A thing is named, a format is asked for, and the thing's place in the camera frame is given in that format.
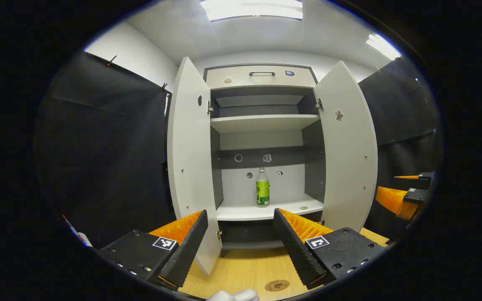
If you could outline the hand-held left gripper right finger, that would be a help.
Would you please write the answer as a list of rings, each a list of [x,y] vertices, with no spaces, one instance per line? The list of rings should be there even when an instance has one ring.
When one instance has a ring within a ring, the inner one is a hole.
[[[273,227],[307,289],[355,273],[385,250],[349,227],[331,230],[281,208],[274,210]]]

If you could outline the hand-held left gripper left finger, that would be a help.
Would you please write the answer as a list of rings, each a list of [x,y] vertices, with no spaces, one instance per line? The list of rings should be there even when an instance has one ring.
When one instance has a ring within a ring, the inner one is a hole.
[[[208,214],[204,209],[150,232],[132,230],[99,253],[134,278],[178,291],[207,228]]]

